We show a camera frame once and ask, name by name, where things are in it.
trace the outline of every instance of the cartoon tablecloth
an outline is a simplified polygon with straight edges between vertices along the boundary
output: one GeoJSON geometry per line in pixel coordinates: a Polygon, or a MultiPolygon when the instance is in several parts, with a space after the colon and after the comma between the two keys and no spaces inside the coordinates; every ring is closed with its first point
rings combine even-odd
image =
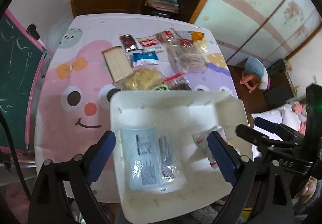
{"type": "MultiPolygon", "coordinates": [[[[84,154],[110,129],[107,93],[114,85],[101,51],[121,45],[120,35],[130,33],[141,38],[171,28],[201,31],[208,40],[207,71],[186,75],[192,90],[232,90],[237,97],[226,62],[209,30],[145,15],[78,16],[59,43],[41,90],[35,129],[37,172],[45,159],[62,162],[84,154]]],[[[158,56],[158,69],[165,76],[178,73],[166,52],[158,56]]],[[[65,187],[72,197],[69,184],[65,187]]],[[[99,202],[120,202],[112,157],[91,189],[99,202]]]]}

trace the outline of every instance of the white plastic bin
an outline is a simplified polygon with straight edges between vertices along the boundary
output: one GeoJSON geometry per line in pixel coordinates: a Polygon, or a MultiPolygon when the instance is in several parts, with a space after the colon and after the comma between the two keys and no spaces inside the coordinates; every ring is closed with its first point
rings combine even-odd
{"type": "Polygon", "coordinates": [[[192,134],[220,125],[227,140],[252,158],[252,145],[235,134],[239,124],[247,125],[244,104],[229,91],[122,91],[112,97],[111,130],[116,135],[113,151],[117,185],[126,219],[135,224],[174,218],[207,206],[229,194],[219,169],[212,169],[192,134]],[[157,124],[180,140],[180,160],[186,183],[176,191],[153,194],[128,193],[120,127],[157,124]]]}

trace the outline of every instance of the orange bow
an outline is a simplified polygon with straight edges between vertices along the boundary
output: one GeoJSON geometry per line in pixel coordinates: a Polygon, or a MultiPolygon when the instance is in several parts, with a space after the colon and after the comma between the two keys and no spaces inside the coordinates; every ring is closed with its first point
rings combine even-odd
{"type": "Polygon", "coordinates": [[[81,71],[82,69],[86,68],[87,65],[88,65],[88,63],[85,60],[85,58],[81,57],[79,59],[76,59],[71,65],[66,64],[66,63],[60,64],[56,68],[56,73],[57,73],[58,78],[60,80],[64,80],[64,79],[68,78],[68,76],[72,70],[81,71]]]}

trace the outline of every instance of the red plastic stool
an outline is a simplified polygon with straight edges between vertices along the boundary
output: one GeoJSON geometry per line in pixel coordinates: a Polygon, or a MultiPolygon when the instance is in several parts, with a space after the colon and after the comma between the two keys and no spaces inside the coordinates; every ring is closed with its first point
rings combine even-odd
{"type": "Polygon", "coordinates": [[[245,85],[249,89],[249,93],[252,93],[260,85],[260,79],[255,74],[249,74],[249,75],[245,76],[245,73],[246,73],[246,71],[243,71],[243,73],[241,74],[242,78],[239,83],[241,85],[245,85]]]}

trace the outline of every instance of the chalkboard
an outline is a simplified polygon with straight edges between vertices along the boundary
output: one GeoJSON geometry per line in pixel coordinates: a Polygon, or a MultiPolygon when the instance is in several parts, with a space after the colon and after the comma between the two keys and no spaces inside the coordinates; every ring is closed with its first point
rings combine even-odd
{"type": "MultiPolygon", "coordinates": [[[[26,150],[28,100],[44,55],[9,16],[4,14],[0,19],[0,110],[9,125],[15,149],[26,150]]],[[[3,129],[0,146],[9,147],[3,129]]]]}

